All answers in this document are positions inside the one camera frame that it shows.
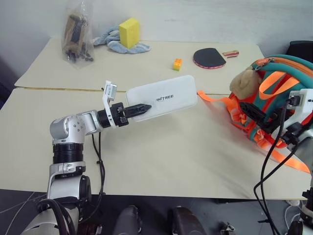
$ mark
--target towel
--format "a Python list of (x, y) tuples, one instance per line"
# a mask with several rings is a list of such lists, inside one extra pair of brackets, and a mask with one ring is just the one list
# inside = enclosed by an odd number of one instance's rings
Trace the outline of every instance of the towel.
[(132, 48), (123, 46), (120, 42), (118, 26), (109, 28), (101, 37), (95, 38), (93, 40), (93, 45), (107, 45), (111, 50), (121, 54), (137, 54), (150, 51), (151, 49), (150, 46), (143, 43), (137, 43)]

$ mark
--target small orange block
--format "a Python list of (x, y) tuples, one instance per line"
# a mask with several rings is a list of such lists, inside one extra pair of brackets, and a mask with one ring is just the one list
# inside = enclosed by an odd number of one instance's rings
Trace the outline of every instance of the small orange block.
[(173, 64), (173, 70), (179, 71), (182, 64), (182, 59), (176, 59)]

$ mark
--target zipper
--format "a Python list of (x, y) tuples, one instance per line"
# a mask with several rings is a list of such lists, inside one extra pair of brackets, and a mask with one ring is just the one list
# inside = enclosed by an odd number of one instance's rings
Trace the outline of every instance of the zipper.
[(281, 63), (281, 64), (285, 64), (285, 65), (289, 65), (292, 66), (298, 70), (300, 70), (301, 72), (305, 73), (306, 75), (313, 77), (313, 71), (311, 69), (309, 69), (308, 67), (292, 61), (292, 60), (288, 60), (285, 58), (280, 58), (280, 57), (270, 57), (270, 58), (265, 58), (265, 59), (261, 59), (261, 60), (257, 60), (255, 63), (258, 65), (255, 70), (259, 70), (261, 67), (263, 67), (264, 65), (267, 65), (268, 63), (273, 62), (273, 63)]

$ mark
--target yellow sponge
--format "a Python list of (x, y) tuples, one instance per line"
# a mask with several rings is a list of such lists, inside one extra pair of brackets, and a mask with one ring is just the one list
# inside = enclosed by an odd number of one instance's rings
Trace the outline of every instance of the yellow sponge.
[(139, 21), (130, 18), (119, 25), (121, 44), (127, 48), (133, 47), (139, 42)]

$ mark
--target backpack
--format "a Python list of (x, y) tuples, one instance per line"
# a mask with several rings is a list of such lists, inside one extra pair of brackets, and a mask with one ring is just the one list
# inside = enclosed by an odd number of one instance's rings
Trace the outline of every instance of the backpack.
[[(217, 100), (208, 97), (203, 91), (198, 91), (198, 95), (205, 101), (222, 101), (230, 114), (232, 124), (244, 130), (247, 137), (259, 147), (268, 150), (274, 143), (271, 134), (279, 126), (279, 122), (275, 122), (274, 117), (279, 115), (279, 111), (289, 99), (290, 92), (313, 89), (313, 63), (290, 55), (272, 55), (255, 61), (251, 66), (262, 78), (259, 91), (254, 95), (242, 100), (233, 93), (229, 97)], [(258, 114), (254, 119), (246, 114), (251, 109), (254, 109), (252, 114)], [(286, 117), (289, 118), (293, 112), (289, 109), (287, 111)], [(257, 121), (259, 117), (265, 125), (260, 125)], [(310, 111), (301, 120), (301, 124), (310, 123), (312, 118), (313, 113)], [(281, 140), (276, 145), (277, 148), (286, 146)], [(276, 150), (273, 151), (272, 156), (278, 162), (285, 159), (285, 156)], [(310, 172), (304, 163), (292, 158), (285, 164), (307, 173)]]

